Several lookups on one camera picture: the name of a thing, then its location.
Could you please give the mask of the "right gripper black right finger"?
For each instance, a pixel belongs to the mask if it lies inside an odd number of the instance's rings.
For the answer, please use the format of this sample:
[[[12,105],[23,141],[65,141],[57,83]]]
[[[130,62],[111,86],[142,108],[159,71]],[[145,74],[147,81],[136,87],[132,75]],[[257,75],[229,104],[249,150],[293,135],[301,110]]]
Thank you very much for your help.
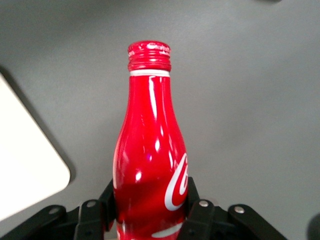
[[[224,210],[208,199],[201,199],[192,177],[188,178],[187,213],[178,234],[180,240],[286,239],[248,205],[235,204]]]

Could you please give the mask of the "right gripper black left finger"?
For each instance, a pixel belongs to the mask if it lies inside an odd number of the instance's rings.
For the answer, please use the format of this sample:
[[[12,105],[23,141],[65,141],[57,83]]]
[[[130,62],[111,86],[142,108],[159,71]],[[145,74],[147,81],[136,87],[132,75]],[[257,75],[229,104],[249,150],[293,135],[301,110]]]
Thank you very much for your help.
[[[103,240],[116,218],[113,181],[98,199],[71,211],[49,205],[1,237],[2,240]]]

